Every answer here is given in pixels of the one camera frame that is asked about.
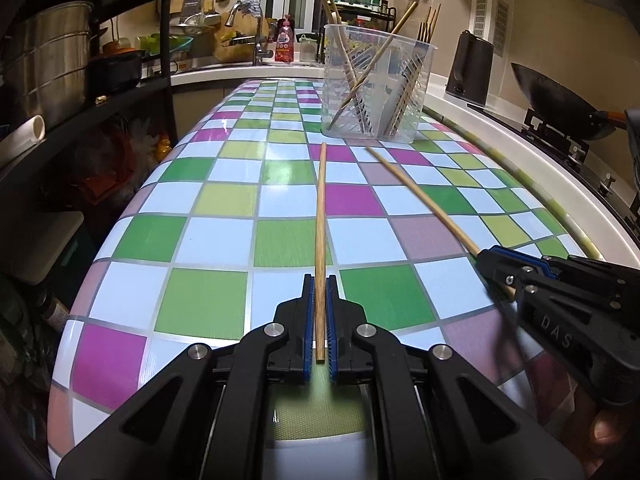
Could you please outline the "person's right hand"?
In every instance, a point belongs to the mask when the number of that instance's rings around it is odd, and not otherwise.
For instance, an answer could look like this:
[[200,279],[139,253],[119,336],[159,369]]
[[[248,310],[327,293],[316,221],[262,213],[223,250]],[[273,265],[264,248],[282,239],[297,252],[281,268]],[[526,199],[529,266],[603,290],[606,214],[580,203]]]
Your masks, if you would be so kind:
[[639,478],[639,409],[602,408],[578,386],[574,411],[561,432],[586,479]]

